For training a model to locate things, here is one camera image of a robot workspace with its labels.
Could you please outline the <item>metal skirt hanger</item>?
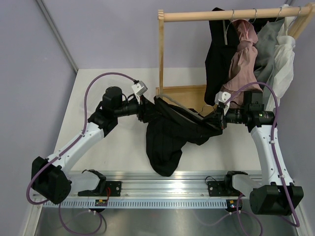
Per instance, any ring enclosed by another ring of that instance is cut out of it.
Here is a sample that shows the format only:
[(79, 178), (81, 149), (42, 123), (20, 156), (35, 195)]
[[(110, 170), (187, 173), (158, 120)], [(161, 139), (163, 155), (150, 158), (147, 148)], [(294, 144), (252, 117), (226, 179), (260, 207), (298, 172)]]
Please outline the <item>metal skirt hanger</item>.
[(166, 94), (163, 94), (163, 93), (160, 93), (158, 95), (156, 95), (157, 98), (166, 98), (168, 99), (170, 102), (176, 104), (178, 107), (181, 107), (183, 110), (185, 110), (186, 112), (190, 113), (191, 115), (193, 115), (194, 117), (198, 118), (198, 119), (202, 119), (204, 118), (201, 113), (203, 112), (204, 110), (204, 107), (208, 107), (208, 108), (212, 108), (211, 112), (209, 112), (207, 115), (211, 115), (213, 114), (215, 111), (216, 111), (216, 107), (213, 107), (213, 106), (210, 106), (210, 105), (204, 105), (202, 107), (202, 110), (201, 112), (193, 112), (192, 110), (188, 109), (187, 107), (185, 107), (183, 104), (179, 103), (178, 101), (176, 101), (175, 99), (171, 98), (169, 95), (166, 95)]

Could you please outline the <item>black pleated skirt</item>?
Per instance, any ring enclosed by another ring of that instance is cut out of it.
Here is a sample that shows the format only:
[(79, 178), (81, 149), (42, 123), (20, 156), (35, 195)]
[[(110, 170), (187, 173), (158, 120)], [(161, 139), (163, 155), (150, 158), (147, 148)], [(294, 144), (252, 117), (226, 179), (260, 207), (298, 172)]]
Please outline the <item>black pleated skirt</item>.
[(146, 130), (146, 154), (153, 170), (163, 177), (171, 176), (177, 169), (187, 142), (200, 146), (211, 137), (222, 135), (221, 128), (193, 118), (162, 98), (154, 97), (154, 110)]

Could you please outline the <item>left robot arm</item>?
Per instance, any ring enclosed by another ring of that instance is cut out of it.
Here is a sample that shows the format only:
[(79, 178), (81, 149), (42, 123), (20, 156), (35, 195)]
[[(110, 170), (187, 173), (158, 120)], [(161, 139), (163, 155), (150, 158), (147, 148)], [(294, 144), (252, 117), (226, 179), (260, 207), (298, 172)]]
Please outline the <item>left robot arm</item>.
[(154, 105), (144, 97), (147, 91), (140, 81), (132, 85), (131, 99), (123, 100), (119, 87), (109, 87), (92, 115), (86, 119), (82, 131), (61, 150), (47, 158), (37, 157), (31, 166), (33, 189), (55, 205), (62, 203), (70, 193), (80, 196), (101, 196), (110, 193), (106, 176), (95, 170), (85, 170), (79, 175), (69, 175), (72, 167), (95, 144), (105, 138), (117, 125), (120, 117), (136, 115), (146, 123), (153, 115)]

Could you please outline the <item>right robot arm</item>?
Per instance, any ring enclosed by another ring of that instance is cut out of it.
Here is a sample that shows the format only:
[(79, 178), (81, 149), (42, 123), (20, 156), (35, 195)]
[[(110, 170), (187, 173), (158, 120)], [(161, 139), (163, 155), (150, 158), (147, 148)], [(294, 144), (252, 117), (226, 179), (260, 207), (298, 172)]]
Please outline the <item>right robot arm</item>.
[(242, 171), (229, 171), (220, 181), (216, 192), (225, 191), (230, 196), (249, 198), (251, 210), (256, 215), (289, 216), (304, 197), (301, 186), (296, 186), (285, 166), (278, 141), (275, 113), (266, 111), (262, 93), (246, 91), (243, 105), (230, 108), (231, 94), (216, 94), (217, 110), (209, 115), (221, 128), (227, 124), (243, 124), (255, 143), (261, 166), (261, 183), (255, 182)]

